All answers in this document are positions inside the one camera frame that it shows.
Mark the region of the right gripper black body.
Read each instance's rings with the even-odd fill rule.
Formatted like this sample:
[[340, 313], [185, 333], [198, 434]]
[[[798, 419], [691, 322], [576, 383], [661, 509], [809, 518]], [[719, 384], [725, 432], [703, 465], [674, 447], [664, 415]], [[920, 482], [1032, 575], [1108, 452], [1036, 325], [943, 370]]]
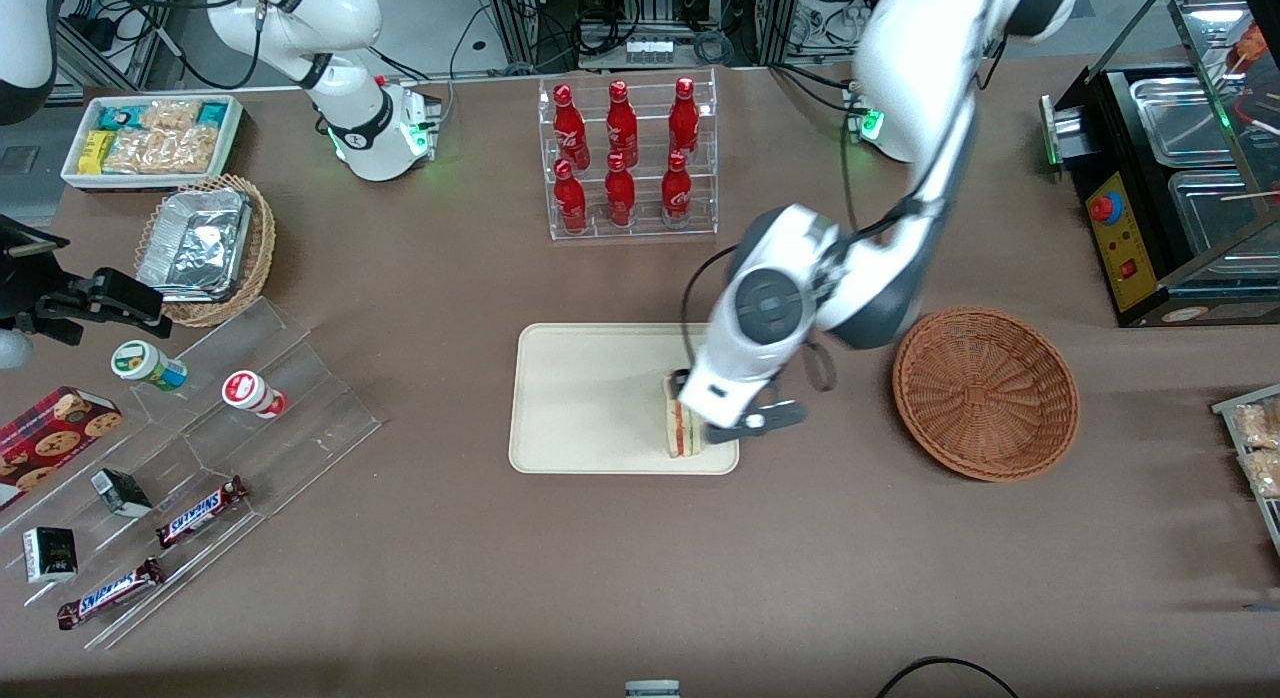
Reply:
[[1, 327], [72, 282], [55, 252], [70, 242], [1, 215]]

